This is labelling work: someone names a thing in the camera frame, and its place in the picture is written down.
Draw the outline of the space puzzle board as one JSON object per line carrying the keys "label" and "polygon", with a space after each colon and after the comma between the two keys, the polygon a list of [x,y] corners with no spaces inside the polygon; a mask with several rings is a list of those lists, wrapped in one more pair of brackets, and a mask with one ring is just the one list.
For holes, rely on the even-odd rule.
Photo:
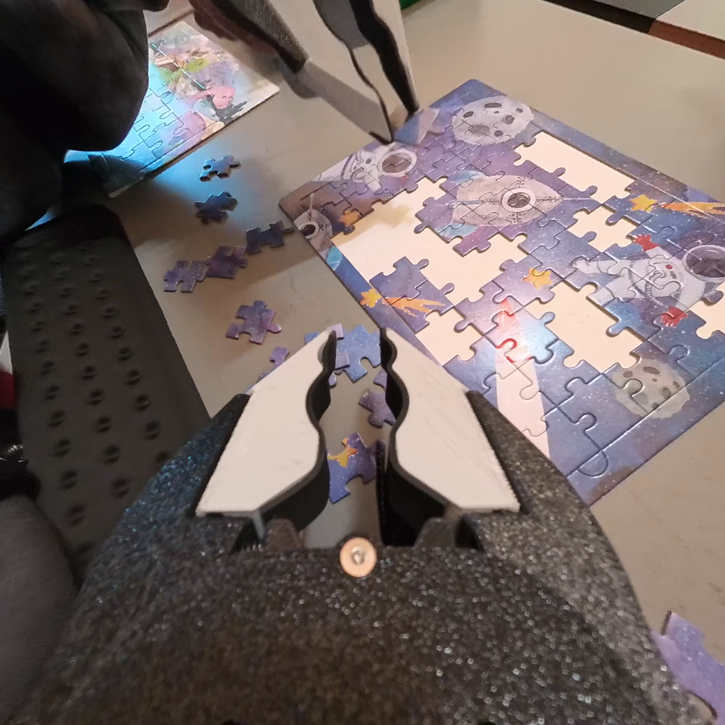
{"label": "space puzzle board", "polygon": [[723,403],[723,202],[479,80],[279,205],[593,503]]}

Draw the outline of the person's left forearm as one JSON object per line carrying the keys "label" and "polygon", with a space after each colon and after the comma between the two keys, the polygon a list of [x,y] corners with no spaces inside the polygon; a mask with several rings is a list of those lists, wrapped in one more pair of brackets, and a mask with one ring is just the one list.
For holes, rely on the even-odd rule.
{"label": "person's left forearm", "polygon": [[1,235],[62,193],[69,150],[116,147],[148,87],[145,11],[167,2],[1,2]]}

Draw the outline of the dark grey flat panel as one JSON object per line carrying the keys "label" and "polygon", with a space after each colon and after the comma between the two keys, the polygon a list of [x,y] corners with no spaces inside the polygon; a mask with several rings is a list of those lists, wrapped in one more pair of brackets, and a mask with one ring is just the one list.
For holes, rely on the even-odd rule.
{"label": "dark grey flat panel", "polygon": [[598,1],[652,20],[714,34],[724,27],[724,1]]}

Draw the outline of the colourful cartoon puzzle board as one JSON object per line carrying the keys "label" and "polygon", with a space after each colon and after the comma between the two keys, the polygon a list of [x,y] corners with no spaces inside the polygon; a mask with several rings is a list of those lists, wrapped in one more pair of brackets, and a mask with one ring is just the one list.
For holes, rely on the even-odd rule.
{"label": "colourful cartoon puzzle board", "polygon": [[109,197],[173,162],[278,93],[278,87],[183,20],[149,39],[139,114],[114,149],[88,152]]}

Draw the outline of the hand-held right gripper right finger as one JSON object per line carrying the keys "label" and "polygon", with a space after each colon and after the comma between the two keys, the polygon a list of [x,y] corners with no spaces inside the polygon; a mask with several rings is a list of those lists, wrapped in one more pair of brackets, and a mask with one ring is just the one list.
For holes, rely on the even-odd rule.
{"label": "hand-held right gripper right finger", "polygon": [[380,348],[394,416],[378,459],[383,542],[411,546],[433,520],[451,527],[452,542],[465,541],[465,517],[519,513],[521,501],[474,406],[486,399],[393,329],[380,332]]}

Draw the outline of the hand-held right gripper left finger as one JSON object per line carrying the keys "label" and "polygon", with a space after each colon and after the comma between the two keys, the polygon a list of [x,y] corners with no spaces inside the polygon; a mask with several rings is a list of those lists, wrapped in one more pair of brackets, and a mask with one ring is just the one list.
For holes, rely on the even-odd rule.
{"label": "hand-held right gripper left finger", "polygon": [[196,503],[200,518],[274,520],[298,537],[325,509],[330,473],[321,418],[331,402],[335,331],[319,333],[240,397],[243,404]]}

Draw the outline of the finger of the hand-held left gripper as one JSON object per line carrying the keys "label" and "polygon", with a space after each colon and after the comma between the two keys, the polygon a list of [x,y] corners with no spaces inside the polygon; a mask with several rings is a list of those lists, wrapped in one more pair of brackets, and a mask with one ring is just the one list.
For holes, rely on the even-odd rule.
{"label": "finger of the hand-held left gripper", "polygon": [[301,55],[284,61],[284,77],[301,97],[318,97],[383,143],[394,131],[384,102],[354,51],[369,46],[348,1],[281,1],[282,20]]}
{"label": "finger of the hand-held left gripper", "polygon": [[420,106],[412,78],[400,3],[369,1],[368,4],[375,37],[372,44],[381,60],[384,74],[407,113],[415,114]]}

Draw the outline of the purple blue jigsaw puzzle piece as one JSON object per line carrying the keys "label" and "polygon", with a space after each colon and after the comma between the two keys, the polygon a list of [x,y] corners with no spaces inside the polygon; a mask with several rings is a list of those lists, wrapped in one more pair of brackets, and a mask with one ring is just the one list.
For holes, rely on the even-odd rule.
{"label": "purple blue jigsaw puzzle piece", "polygon": [[412,114],[403,123],[400,129],[395,131],[394,140],[409,145],[420,145],[428,135],[440,136],[444,127],[440,126],[438,118],[440,110],[433,107],[422,108]]}

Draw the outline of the grey desk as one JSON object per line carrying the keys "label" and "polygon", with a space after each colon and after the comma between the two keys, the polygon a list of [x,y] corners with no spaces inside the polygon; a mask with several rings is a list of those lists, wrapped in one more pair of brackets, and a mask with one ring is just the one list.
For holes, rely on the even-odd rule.
{"label": "grey desk", "polygon": [[[646,165],[723,199],[723,60],[654,39],[548,2],[424,2],[405,17],[419,99],[430,104],[477,78]],[[210,279],[191,294],[167,293],[162,277],[181,252],[201,251],[227,225],[199,224],[194,201],[204,164],[222,158],[232,168],[222,187],[241,193],[229,217],[242,230],[284,219],[278,200],[357,151],[369,140],[324,102],[304,101],[284,85],[272,59],[244,45],[220,45],[280,88],[222,132],[149,177],[107,199],[121,219],[209,415],[270,368],[270,348],[249,345],[256,360],[241,363],[218,391],[204,380],[209,352],[191,350],[186,313],[204,313],[210,283],[233,292],[232,281]],[[373,323],[304,237],[285,249],[263,248],[241,273],[292,278],[310,318],[302,334],[342,323]],[[298,348],[288,348],[292,352]],[[660,630],[668,612],[700,628],[723,662],[723,404],[593,505],[615,546],[649,625]]]}

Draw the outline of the puzzle pieces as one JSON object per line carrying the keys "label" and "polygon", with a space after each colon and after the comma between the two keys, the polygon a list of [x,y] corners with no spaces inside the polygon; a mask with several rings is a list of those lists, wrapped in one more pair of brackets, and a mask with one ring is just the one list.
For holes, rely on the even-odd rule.
{"label": "puzzle pieces", "polygon": [[331,264],[345,260],[362,277],[354,292],[368,315],[392,313],[404,331],[413,333],[433,359],[461,377],[472,389],[492,394],[501,411],[526,437],[551,455],[568,473],[585,474],[585,463],[604,464],[605,444],[594,427],[579,433],[579,423],[625,423],[665,420],[696,402],[697,376],[685,373],[686,357],[663,358],[649,342],[652,335],[620,328],[615,312],[635,311],[649,302],[635,296],[633,273],[624,287],[612,287],[611,272],[621,272],[626,255],[639,258],[632,245],[644,231],[629,221],[610,223],[612,209],[575,209],[574,236],[597,249],[590,260],[576,253],[567,271],[545,266],[544,243],[525,250],[534,232],[550,231],[564,242],[564,223],[555,221],[548,202],[563,203],[563,183],[539,182],[521,164],[513,172],[488,174],[455,169],[437,182],[378,172],[371,200],[352,200],[352,182],[323,176],[310,190],[292,197],[289,222],[269,222],[242,230],[229,215],[240,210],[241,193],[223,188],[237,166],[232,157],[204,164],[194,201],[199,224],[226,224],[203,254],[180,253],[187,262],[177,288],[190,294],[205,279],[231,279],[233,292],[210,283],[200,296],[204,313],[186,313],[193,352],[209,352],[211,369],[204,380],[217,390],[231,384],[241,363],[256,360],[249,345],[270,348],[282,334],[282,347],[270,351],[277,364],[284,350],[298,348],[301,333],[293,326],[310,318],[307,300],[292,278],[281,273],[262,277],[241,273],[262,248],[285,249],[292,226],[315,253]]}

